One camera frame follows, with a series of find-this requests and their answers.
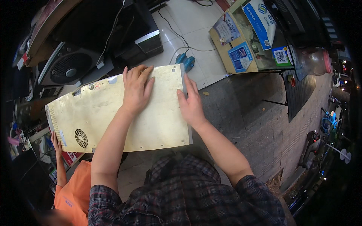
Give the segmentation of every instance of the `plaid shirt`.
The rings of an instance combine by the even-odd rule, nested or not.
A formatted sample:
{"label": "plaid shirt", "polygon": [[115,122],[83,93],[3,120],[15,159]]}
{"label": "plaid shirt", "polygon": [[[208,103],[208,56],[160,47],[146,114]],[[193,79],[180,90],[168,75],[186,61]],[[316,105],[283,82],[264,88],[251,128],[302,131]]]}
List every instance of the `plaid shirt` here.
{"label": "plaid shirt", "polygon": [[169,160],[154,164],[150,183],[125,203],[111,188],[93,186],[89,225],[286,225],[279,200],[255,176],[243,177],[234,189],[221,184],[208,162],[188,154],[157,181]]}

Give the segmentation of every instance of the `qr code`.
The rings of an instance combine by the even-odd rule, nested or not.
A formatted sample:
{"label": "qr code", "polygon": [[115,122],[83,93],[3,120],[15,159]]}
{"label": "qr code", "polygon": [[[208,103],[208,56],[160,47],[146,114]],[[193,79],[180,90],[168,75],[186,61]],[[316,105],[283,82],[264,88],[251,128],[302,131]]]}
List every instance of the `qr code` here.
{"label": "qr code", "polygon": [[284,50],[274,51],[275,59],[277,60],[277,64],[285,64],[288,63],[287,55]]}
{"label": "qr code", "polygon": [[270,44],[269,44],[269,41],[268,41],[268,40],[264,40],[264,44],[265,44],[265,46],[270,46]]}

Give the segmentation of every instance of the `person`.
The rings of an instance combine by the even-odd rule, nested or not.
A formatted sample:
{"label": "person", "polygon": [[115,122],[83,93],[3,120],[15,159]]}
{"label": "person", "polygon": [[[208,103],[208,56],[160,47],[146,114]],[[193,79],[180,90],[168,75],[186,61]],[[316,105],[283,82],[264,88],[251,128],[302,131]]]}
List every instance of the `person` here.
{"label": "person", "polygon": [[176,91],[182,117],[201,136],[232,187],[221,184],[209,161],[177,152],[155,162],[145,184],[122,203],[117,169],[128,128],[150,98],[155,78],[147,78],[152,69],[124,69],[123,105],[93,156],[89,225],[286,225],[279,200],[254,176],[244,155],[205,118],[196,83],[186,74],[188,98]]}
{"label": "person", "polygon": [[55,132],[51,135],[56,153],[58,183],[55,189],[54,206],[63,210],[75,226],[88,225],[89,194],[91,192],[91,163],[82,160],[75,169],[69,182],[62,160],[62,144]]}

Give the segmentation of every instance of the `orange shirt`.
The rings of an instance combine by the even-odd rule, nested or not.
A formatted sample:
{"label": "orange shirt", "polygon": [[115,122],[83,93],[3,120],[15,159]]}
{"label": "orange shirt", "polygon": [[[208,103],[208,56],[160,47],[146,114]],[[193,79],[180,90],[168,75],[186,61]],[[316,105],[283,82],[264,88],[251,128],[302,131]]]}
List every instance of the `orange shirt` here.
{"label": "orange shirt", "polygon": [[91,192],[91,163],[82,160],[69,182],[56,186],[54,205],[72,217],[75,226],[88,225],[89,194]]}

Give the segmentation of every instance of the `fan grille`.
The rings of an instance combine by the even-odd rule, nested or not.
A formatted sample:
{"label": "fan grille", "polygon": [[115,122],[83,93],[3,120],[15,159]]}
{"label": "fan grille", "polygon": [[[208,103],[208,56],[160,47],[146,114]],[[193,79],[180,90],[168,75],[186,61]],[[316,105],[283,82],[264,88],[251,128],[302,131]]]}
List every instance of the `fan grille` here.
{"label": "fan grille", "polygon": [[76,129],[74,132],[75,140],[82,148],[86,148],[88,146],[88,138],[85,135],[85,132],[81,129]]}
{"label": "fan grille", "polygon": [[[51,66],[49,73],[52,82],[65,84],[83,77],[92,65],[92,58],[84,53],[76,52],[65,55],[56,60]],[[66,72],[69,69],[76,69],[77,72],[72,77],[67,77]]]}

